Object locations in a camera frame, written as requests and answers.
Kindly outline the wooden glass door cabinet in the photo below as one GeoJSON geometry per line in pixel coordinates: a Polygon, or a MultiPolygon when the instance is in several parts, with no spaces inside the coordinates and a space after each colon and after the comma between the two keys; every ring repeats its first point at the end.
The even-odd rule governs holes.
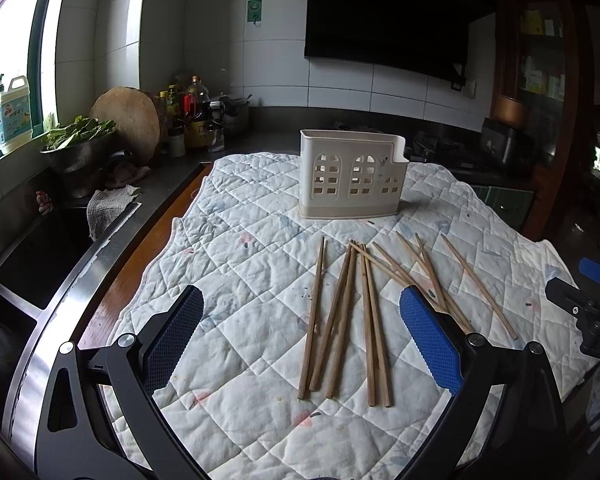
{"type": "Polygon", "coordinates": [[[522,225],[550,237],[593,157],[594,61],[585,0],[494,0],[494,98],[521,108],[516,161],[533,200],[522,225]]]}

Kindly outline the white wall socket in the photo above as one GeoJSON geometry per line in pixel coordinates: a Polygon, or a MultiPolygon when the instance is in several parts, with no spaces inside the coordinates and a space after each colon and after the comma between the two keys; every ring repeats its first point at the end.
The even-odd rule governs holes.
{"type": "Polygon", "coordinates": [[[475,99],[477,91],[477,81],[468,79],[463,87],[463,96],[467,99],[475,99]]]}

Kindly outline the dark soy sauce bottle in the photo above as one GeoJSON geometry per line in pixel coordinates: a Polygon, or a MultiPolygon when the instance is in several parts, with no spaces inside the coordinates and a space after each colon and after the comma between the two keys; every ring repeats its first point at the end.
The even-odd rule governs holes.
{"type": "Polygon", "coordinates": [[[211,122],[209,90],[199,76],[193,75],[191,84],[184,96],[184,110],[187,126],[187,143],[190,148],[209,148],[213,134],[211,122]]]}

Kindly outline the yellow cap oil bottle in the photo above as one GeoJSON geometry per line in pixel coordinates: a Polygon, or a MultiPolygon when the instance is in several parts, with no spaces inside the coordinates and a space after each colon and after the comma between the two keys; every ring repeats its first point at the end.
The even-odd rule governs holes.
{"type": "Polygon", "coordinates": [[[185,133],[176,84],[170,84],[166,90],[160,92],[160,110],[163,136],[169,144],[170,154],[173,158],[181,158],[186,154],[185,133]]]}

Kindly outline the round wooden cutting board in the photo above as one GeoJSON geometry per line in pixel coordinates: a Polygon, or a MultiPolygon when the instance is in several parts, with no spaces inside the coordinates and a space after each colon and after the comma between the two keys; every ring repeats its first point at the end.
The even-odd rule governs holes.
{"type": "Polygon", "coordinates": [[[146,92],[130,87],[114,87],[98,96],[89,116],[105,122],[113,120],[119,136],[144,162],[155,154],[160,138],[160,115],[146,92]]]}

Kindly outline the white plastic utensil holder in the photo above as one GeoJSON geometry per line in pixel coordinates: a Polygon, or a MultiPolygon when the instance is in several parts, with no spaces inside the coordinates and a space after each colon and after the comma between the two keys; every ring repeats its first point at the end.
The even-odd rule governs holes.
{"type": "Polygon", "coordinates": [[[377,132],[300,131],[301,215],[364,219],[399,210],[408,160],[402,136],[377,132]]]}

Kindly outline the dark wooden chopstick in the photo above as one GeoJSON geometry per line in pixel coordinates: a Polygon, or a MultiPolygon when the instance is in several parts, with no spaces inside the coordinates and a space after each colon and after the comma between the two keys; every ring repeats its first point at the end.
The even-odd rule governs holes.
{"type": "Polygon", "coordinates": [[[301,376],[298,388],[298,399],[304,400],[309,388],[309,372],[311,371],[313,340],[315,335],[315,326],[317,320],[317,311],[319,304],[319,294],[321,293],[321,276],[323,275],[323,263],[325,255],[326,242],[321,238],[319,252],[316,261],[314,283],[311,293],[311,305],[309,306],[309,322],[307,323],[306,341],[304,345],[301,376]]]}
{"type": "Polygon", "coordinates": [[[364,330],[365,330],[365,351],[366,351],[366,376],[367,376],[367,402],[369,406],[375,406],[376,400],[376,370],[375,364],[375,344],[373,343],[373,315],[370,309],[370,293],[368,285],[368,275],[366,269],[366,258],[361,255],[361,281],[363,287],[363,307],[364,307],[364,330]]]}
{"type": "Polygon", "coordinates": [[[321,386],[321,378],[323,378],[324,368],[328,360],[327,354],[330,346],[330,337],[333,330],[333,326],[335,326],[345,282],[347,281],[347,272],[349,272],[349,266],[351,262],[351,252],[352,249],[347,248],[347,252],[345,253],[343,265],[341,266],[339,278],[337,281],[337,286],[331,298],[329,315],[327,318],[323,336],[321,336],[321,341],[319,342],[316,363],[311,377],[311,382],[309,383],[309,388],[312,391],[317,391],[321,386]]]}
{"type": "Polygon", "coordinates": [[[371,270],[370,258],[366,254],[364,254],[364,258],[367,275],[366,281],[369,291],[371,320],[373,321],[373,340],[376,344],[382,403],[385,408],[391,408],[393,405],[393,400],[390,388],[387,355],[385,354],[385,337],[383,336],[381,316],[377,304],[376,287],[375,282],[373,281],[373,270],[371,270]]]}
{"type": "Polygon", "coordinates": [[[356,266],[356,249],[353,243],[349,244],[349,266],[347,267],[347,279],[345,280],[344,292],[341,302],[341,315],[338,326],[335,359],[330,371],[326,396],[334,399],[338,393],[340,377],[343,367],[345,347],[347,347],[347,331],[349,330],[351,301],[354,292],[354,275],[356,266]]]}

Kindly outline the white detergent jug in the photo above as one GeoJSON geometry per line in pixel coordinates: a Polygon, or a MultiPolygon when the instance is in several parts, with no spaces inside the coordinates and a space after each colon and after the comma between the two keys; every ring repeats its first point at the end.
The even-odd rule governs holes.
{"type": "Polygon", "coordinates": [[[0,151],[8,155],[33,137],[30,86],[25,76],[12,78],[8,86],[0,75],[0,151]]]}

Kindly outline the black countertop appliance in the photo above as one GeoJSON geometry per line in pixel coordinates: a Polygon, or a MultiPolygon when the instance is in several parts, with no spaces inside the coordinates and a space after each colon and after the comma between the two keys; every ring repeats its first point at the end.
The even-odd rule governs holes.
{"type": "Polygon", "coordinates": [[[508,162],[512,154],[515,128],[506,122],[486,118],[481,129],[480,145],[484,153],[490,154],[503,165],[508,162]]]}

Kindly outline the grey dish rag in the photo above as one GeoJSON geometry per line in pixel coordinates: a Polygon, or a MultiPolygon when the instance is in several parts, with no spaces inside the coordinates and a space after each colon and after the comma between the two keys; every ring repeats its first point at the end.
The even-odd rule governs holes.
{"type": "Polygon", "coordinates": [[[140,194],[140,188],[125,185],[113,190],[96,190],[86,207],[90,239],[95,242],[109,225],[140,194]]]}

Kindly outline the light bamboo chopstick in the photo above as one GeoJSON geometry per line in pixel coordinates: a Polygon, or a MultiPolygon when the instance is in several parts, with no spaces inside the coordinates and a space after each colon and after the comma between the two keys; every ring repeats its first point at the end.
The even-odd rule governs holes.
{"type": "MultiPolygon", "coordinates": [[[[411,258],[415,259],[427,272],[425,263],[423,262],[423,260],[421,258],[420,252],[416,252],[416,250],[413,247],[411,247],[411,244],[409,244],[407,242],[407,240],[405,240],[405,238],[402,234],[397,233],[396,236],[401,241],[403,246],[406,248],[407,252],[409,252],[409,254],[411,255],[411,258]]],[[[453,300],[453,298],[451,296],[449,296],[449,294],[447,292],[445,292],[445,290],[443,288],[442,288],[442,292],[445,297],[446,305],[449,307],[449,310],[457,313],[460,309],[457,308],[457,304],[455,304],[455,301],[453,300]]]]}
{"type": "MultiPolygon", "coordinates": [[[[431,298],[428,294],[428,290],[425,287],[422,287],[417,281],[415,281],[414,278],[411,277],[411,274],[409,274],[405,269],[403,269],[402,266],[400,266],[400,264],[394,258],[392,258],[388,252],[385,251],[385,249],[383,249],[377,243],[373,243],[373,247],[375,247],[378,250],[378,252],[381,253],[382,257],[385,257],[385,260],[388,261],[392,270],[397,275],[400,275],[401,278],[404,278],[405,282],[408,285],[416,286],[423,294],[425,294],[428,298],[431,298]]],[[[455,304],[454,300],[449,296],[447,292],[441,292],[441,295],[444,298],[444,307],[440,306],[439,297],[437,296],[437,294],[433,294],[433,297],[431,299],[433,300],[434,307],[443,309],[446,313],[452,315],[454,320],[460,323],[460,327],[464,330],[465,333],[472,332],[474,328],[472,327],[471,323],[469,322],[468,318],[466,318],[464,313],[460,311],[460,307],[458,307],[457,304],[455,304]]]]}
{"type": "Polygon", "coordinates": [[[437,273],[435,273],[434,267],[433,267],[431,260],[426,252],[425,244],[422,243],[422,240],[418,234],[415,234],[415,240],[419,247],[419,252],[420,252],[421,258],[422,258],[423,262],[425,263],[425,266],[426,266],[426,269],[427,269],[427,272],[429,275],[429,280],[431,281],[431,284],[433,286],[435,298],[437,298],[437,304],[440,306],[440,309],[442,311],[447,312],[447,311],[449,311],[449,308],[446,305],[445,297],[442,292],[442,288],[440,286],[439,281],[437,280],[437,273]]]}
{"type": "Polygon", "coordinates": [[[400,274],[397,274],[396,272],[391,270],[388,266],[386,266],[385,263],[383,263],[382,261],[380,261],[373,255],[370,255],[368,252],[366,252],[365,249],[363,249],[361,246],[359,246],[358,244],[353,242],[353,240],[349,241],[349,245],[353,249],[355,249],[360,255],[362,255],[369,263],[371,263],[373,266],[376,266],[376,268],[378,268],[383,273],[390,276],[390,278],[392,278],[394,281],[396,281],[396,283],[399,283],[402,287],[408,287],[409,285],[411,285],[410,281],[405,280],[405,278],[402,278],[402,276],[400,274]]]}
{"type": "Polygon", "coordinates": [[[507,330],[507,333],[509,333],[509,336],[512,337],[513,340],[517,340],[518,333],[514,329],[514,326],[508,321],[508,318],[506,318],[503,309],[496,303],[495,299],[486,289],[486,286],[484,286],[483,283],[480,281],[480,278],[478,278],[478,275],[475,274],[475,271],[471,269],[465,258],[462,255],[460,255],[460,252],[454,247],[454,245],[449,241],[449,239],[445,235],[442,235],[442,240],[445,241],[447,248],[449,248],[453,256],[463,267],[465,272],[468,274],[469,278],[471,278],[471,281],[473,281],[474,284],[478,287],[478,289],[481,292],[481,295],[491,307],[491,310],[494,312],[494,314],[500,319],[500,321],[505,327],[505,330],[507,330]]]}

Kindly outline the steel bowl of greens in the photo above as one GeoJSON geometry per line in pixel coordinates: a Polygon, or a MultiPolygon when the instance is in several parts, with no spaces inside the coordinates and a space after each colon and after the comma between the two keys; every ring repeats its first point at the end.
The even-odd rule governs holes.
{"type": "Polygon", "coordinates": [[[49,130],[40,154],[54,170],[71,174],[87,167],[116,133],[114,120],[77,116],[64,127],[49,130]]]}

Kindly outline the black range hood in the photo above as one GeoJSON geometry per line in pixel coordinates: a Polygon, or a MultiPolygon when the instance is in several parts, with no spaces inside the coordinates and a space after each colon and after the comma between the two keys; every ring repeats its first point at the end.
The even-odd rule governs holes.
{"type": "Polygon", "coordinates": [[[463,87],[470,25],[493,0],[307,0],[307,58],[381,65],[463,87]]]}

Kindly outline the green wall sticker hook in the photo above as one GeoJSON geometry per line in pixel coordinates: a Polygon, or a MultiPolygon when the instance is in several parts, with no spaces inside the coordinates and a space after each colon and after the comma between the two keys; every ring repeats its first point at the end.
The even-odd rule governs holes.
{"type": "Polygon", "coordinates": [[[257,25],[262,21],[263,2],[261,0],[247,1],[247,22],[257,25]]]}

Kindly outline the white quilted cloth mat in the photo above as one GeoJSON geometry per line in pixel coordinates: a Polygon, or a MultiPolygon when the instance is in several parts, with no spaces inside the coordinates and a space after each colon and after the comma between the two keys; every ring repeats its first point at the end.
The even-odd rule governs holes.
{"type": "Polygon", "coordinates": [[[373,271],[393,405],[367,402],[363,287],[354,285],[347,347],[334,399],[298,399],[321,238],[325,255],[312,356],[325,330],[349,241],[379,244],[426,289],[432,284],[396,234],[425,244],[440,285],[491,344],[544,347],[561,396],[596,365],[573,318],[544,292],[570,274],[548,242],[512,229],[466,183],[432,164],[408,166],[397,214],[362,220],[301,215],[300,159],[257,153],[219,159],[169,240],[144,270],[114,336],[138,333],[187,286],[204,310],[155,403],[214,479],[391,479],[426,440],[449,402],[400,318],[400,285],[373,271]],[[447,248],[445,235],[518,333],[513,340],[447,248]]]}

